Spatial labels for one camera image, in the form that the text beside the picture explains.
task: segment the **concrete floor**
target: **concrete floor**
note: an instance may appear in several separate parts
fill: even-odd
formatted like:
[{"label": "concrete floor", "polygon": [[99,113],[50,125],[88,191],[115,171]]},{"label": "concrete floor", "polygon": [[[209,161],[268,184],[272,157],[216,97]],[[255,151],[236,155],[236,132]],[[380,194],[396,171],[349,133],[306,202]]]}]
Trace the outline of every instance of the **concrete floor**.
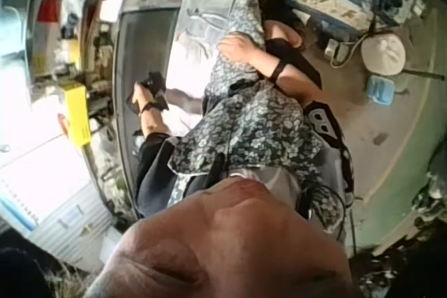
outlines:
[{"label": "concrete floor", "polygon": [[[406,68],[446,72],[447,29],[438,16],[439,11],[423,22],[412,20],[397,32],[406,46]],[[360,198],[354,206],[357,245],[379,244],[411,211],[413,196],[426,183],[427,163],[446,130],[446,83],[398,75],[394,79],[406,89],[392,105],[379,105],[365,95],[368,74],[359,52],[339,69],[316,46],[305,54],[321,73],[351,150]]]}]

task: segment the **gray floral dress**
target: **gray floral dress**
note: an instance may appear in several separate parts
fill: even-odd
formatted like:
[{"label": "gray floral dress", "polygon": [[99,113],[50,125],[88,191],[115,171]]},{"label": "gray floral dress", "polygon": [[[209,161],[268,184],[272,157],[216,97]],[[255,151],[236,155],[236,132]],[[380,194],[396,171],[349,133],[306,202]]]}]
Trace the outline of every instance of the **gray floral dress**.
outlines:
[{"label": "gray floral dress", "polygon": [[[235,0],[228,25],[228,33],[232,31],[246,33],[265,46],[258,0]],[[346,192],[352,191],[352,185],[346,186],[346,179],[331,185],[323,178],[315,161],[325,149],[324,135],[314,131],[296,100],[262,80],[254,68],[232,64],[219,55],[205,90],[203,114],[201,122],[179,140],[169,160],[177,181],[168,206],[183,199],[190,178],[207,174],[221,154],[227,170],[285,168],[302,190],[312,189],[312,210],[323,229],[328,233],[338,229],[343,207],[351,202]],[[349,159],[346,147],[343,150],[342,156]]]}]

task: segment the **bracelet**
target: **bracelet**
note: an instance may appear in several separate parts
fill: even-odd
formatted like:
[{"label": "bracelet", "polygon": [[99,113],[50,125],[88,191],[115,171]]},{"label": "bracelet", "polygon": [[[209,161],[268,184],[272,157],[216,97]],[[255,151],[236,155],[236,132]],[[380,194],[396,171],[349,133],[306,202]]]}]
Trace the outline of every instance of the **bracelet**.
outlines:
[{"label": "bracelet", "polygon": [[143,106],[143,108],[141,109],[140,113],[138,114],[139,117],[141,117],[141,115],[143,114],[143,112],[145,111],[149,111],[152,108],[156,108],[158,111],[162,111],[163,108],[160,106],[160,104],[155,103],[153,101],[148,102],[146,105]]},{"label": "bracelet", "polygon": [[273,70],[272,76],[269,78],[269,81],[271,81],[273,84],[276,84],[279,75],[283,72],[284,68],[287,66],[287,62],[283,61],[282,59],[279,60],[279,63],[277,67]]}]

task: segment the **woman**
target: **woman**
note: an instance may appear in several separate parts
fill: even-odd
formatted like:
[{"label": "woman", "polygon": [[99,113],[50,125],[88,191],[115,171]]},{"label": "woman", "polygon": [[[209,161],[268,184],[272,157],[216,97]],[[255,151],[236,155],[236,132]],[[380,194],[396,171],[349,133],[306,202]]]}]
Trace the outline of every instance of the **woman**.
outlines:
[{"label": "woman", "polygon": [[[267,40],[299,38],[269,25]],[[145,219],[124,235],[88,297],[352,293],[337,243],[352,175],[325,94],[263,50],[257,0],[236,0],[230,27],[203,120],[185,137],[169,136],[151,93],[135,85],[146,137],[135,206]]]}]

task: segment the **yellow box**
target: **yellow box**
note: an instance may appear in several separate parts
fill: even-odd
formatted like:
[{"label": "yellow box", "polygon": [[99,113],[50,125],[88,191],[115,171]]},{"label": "yellow box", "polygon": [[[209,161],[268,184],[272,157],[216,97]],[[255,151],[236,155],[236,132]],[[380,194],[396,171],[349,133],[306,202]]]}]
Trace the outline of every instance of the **yellow box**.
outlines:
[{"label": "yellow box", "polygon": [[91,133],[85,86],[70,80],[59,83],[59,87],[61,88],[59,100],[62,100],[61,103],[64,103],[66,107],[61,124],[66,129],[68,138],[76,147],[90,143]]}]

